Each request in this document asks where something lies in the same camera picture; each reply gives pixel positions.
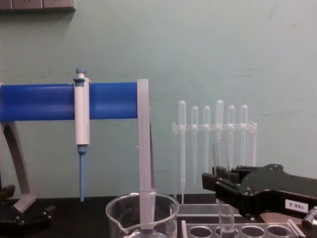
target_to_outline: metal knob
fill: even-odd
[[[308,230],[311,230],[313,227],[317,227],[317,207],[313,207],[308,211],[308,214],[302,220],[302,226]]]
[[[84,74],[86,74],[87,70],[85,68],[77,68],[76,69],[76,73],[84,73]]]

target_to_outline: wall outlet plate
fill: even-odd
[[[43,0],[43,8],[74,8],[73,0]]]
[[[0,11],[12,9],[12,0],[0,0]]]
[[[42,0],[12,0],[14,10],[43,9]]]

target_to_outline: white label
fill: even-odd
[[[292,200],[285,200],[285,208],[298,211],[298,212],[304,212],[308,213],[308,204],[307,203],[302,203],[302,202],[297,202],[297,201],[292,201]]]

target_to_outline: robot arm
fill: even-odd
[[[317,226],[317,179],[287,174],[283,166],[238,166],[227,172],[216,167],[216,174],[203,174],[203,188],[239,210],[244,217],[277,212],[302,218],[302,225]]]

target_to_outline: blue cylindrical bar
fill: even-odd
[[[90,84],[90,119],[134,118],[137,118],[137,83]],[[0,88],[0,121],[73,119],[73,84]]]

